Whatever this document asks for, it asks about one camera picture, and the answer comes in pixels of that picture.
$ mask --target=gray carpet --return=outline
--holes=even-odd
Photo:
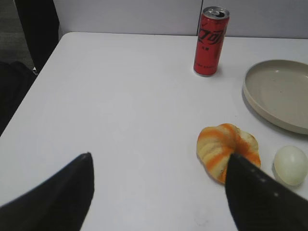
[[[0,0],[0,61],[34,67],[13,0]]]

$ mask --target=pumpkin-shaped bun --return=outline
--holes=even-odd
[[[246,157],[260,167],[258,142],[233,124],[203,129],[197,141],[197,154],[208,174],[221,183],[226,181],[227,164],[232,153]]]

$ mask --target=plate rim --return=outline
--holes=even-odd
[[[277,117],[276,115],[272,114],[271,112],[269,112],[268,110],[266,110],[265,108],[263,108],[250,94],[247,85],[246,85],[246,80],[247,77],[249,76],[249,72],[254,69],[256,66],[261,65],[263,63],[267,63],[267,62],[272,62],[272,61],[287,61],[287,62],[292,62],[292,63],[297,63],[297,64],[301,64],[301,65],[305,65],[308,69],[308,64],[302,63],[302,62],[298,62],[298,61],[293,61],[293,60],[286,60],[286,59],[271,59],[271,60],[264,60],[261,61],[259,63],[254,64],[253,66],[251,66],[246,74],[245,74],[245,78],[244,78],[244,84],[243,84],[243,92],[244,92],[244,96],[247,99],[248,103],[250,104],[250,106],[264,119],[266,119],[267,121],[271,122],[272,124],[279,126],[285,130],[288,131],[292,131],[295,133],[299,133],[299,134],[305,134],[308,135],[308,127],[301,127],[289,122],[286,122],[284,120],[282,120],[281,118]]]

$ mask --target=peeled egg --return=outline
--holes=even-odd
[[[308,173],[308,159],[299,148],[285,146],[276,153],[274,167],[282,181],[295,186],[302,183]]]

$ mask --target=beige plate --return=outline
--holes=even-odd
[[[288,60],[258,63],[246,74],[244,95],[269,122],[308,134],[308,65]]]

